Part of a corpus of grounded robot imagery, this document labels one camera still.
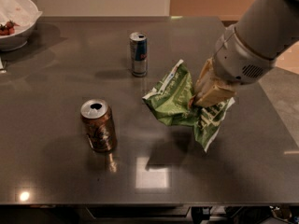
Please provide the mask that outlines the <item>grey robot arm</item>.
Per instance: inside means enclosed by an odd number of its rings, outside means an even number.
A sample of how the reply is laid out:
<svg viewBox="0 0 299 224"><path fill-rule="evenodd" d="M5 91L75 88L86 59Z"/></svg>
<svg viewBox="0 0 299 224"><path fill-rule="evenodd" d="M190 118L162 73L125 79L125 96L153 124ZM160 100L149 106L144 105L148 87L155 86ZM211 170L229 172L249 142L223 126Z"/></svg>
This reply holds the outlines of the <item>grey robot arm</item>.
<svg viewBox="0 0 299 224"><path fill-rule="evenodd" d="M255 0L226 28L194 87L193 105L209 107L235 96L236 87L258 81L299 40L299 0Z"/></svg>

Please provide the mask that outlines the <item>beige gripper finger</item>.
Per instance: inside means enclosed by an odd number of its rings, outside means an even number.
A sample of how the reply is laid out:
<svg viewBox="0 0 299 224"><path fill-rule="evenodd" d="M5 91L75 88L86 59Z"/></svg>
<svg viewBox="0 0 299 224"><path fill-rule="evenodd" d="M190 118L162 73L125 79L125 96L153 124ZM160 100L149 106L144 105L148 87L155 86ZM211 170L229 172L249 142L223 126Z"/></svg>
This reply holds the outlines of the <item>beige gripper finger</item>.
<svg viewBox="0 0 299 224"><path fill-rule="evenodd" d="M210 90L210 88L213 86L214 79L215 74L213 69L213 60L207 59L200 76L195 82L194 92L197 99L203 97Z"/></svg>
<svg viewBox="0 0 299 224"><path fill-rule="evenodd" d="M210 107L229 100L236 94L235 87L221 80L198 80L195 83L193 104Z"/></svg>

